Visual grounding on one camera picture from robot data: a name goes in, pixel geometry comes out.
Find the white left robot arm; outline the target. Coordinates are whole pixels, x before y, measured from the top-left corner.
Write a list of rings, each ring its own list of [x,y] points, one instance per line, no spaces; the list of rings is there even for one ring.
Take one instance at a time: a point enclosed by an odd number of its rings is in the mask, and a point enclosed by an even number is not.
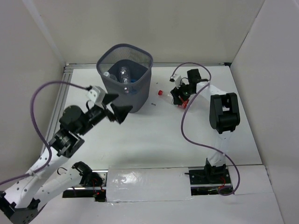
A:
[[[87,112],[77,105],[64,110],[60,129],[48,143],[50,149],[28,170],[27,177],[0,194],[0,209],[12,223],[30,223],[51,199],[68,188],[102,184],[101,177],[82,161],[74,163],[56,179],[48,179],[77,152],[84,143],[81,137],[100,121],[108,118],[121,124],[125,120],[133,107],[116,106],[112,101],[117,97],[117,94],[106,94]]]

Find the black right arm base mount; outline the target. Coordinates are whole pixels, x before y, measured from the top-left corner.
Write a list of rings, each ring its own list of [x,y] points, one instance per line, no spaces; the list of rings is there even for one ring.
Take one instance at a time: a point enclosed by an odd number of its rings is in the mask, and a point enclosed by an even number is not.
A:
[[[231,184],[228,169],[226,167],[189,169],[185,172],[191,185],[227,185]]]

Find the clear bottle blue-white cap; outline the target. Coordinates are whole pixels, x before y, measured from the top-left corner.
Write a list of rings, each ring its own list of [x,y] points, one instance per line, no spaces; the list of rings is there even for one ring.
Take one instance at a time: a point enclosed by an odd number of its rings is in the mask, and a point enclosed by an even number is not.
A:
[[[130,69],[127,66],[119,68],[120,82],[123,84],[129,84],[131,82]]]

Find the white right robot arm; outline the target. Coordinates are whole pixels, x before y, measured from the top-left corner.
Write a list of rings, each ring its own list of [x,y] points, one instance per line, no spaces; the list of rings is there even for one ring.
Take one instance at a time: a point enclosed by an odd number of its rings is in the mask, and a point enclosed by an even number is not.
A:
[[[200,76],[198,69],[187,71],[188,84],[178,74],[172,74],[170,81],[175,84],[171,90],[172,104],[187,108],[191,104],[191,95],[199,94],[210,103],[209,123],[217,132],[214,148],[221,152],[215,152],[206,159],[204,178],[209,183],[224,179],[226,175],[226,157],[231,133],[240,124],[240,112],[238,97],[234,92],[228,93],[210,84],[210,81]]]

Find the green blue label bottle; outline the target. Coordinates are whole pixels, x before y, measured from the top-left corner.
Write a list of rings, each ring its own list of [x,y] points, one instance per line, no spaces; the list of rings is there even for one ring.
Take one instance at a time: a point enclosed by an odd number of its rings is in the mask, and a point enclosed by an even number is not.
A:
[[[112,80],[118,82],[117,77],[116,77],[114,74],[109,73],[108,71],[104,72],[103,75],[104,75],[105,77],[107,77],[107,78],[110,78],[110,79],[112,79]]]

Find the red label red cap bottle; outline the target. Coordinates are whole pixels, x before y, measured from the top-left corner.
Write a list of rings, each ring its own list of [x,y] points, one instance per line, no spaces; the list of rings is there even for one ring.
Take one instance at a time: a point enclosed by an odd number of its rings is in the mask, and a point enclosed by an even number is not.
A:
[[[185,110],[190,103],[190,98],[189,98],[189,100],[187,102],[183,103],[182,105],[174,105],[171,92],[167,92],[167,91],[163,91],[163,90],[159,90],[157,92],[157,95],[159,96],[160,99],[162,99],[166,103],[170,104],[173,108],[180,109],[180,110]]]

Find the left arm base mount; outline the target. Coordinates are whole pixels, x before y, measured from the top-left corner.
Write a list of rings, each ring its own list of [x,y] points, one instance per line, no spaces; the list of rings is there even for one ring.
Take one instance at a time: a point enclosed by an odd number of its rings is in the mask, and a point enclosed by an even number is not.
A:
[[[96,202],[106,202],[108,170],[92,170],[82,161],[72,165],[80,174],[77,185],[68,188],[62,198],[93,198]]]

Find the blue label blue cap bottle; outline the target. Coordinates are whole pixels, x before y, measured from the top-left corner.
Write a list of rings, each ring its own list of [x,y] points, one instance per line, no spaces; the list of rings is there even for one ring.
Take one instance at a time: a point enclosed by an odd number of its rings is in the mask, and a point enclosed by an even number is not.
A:
[[[137,79],[132,79],[131,83],[127,85],[127,94],[136,95],[139,91],[139,84],[137,83]]]

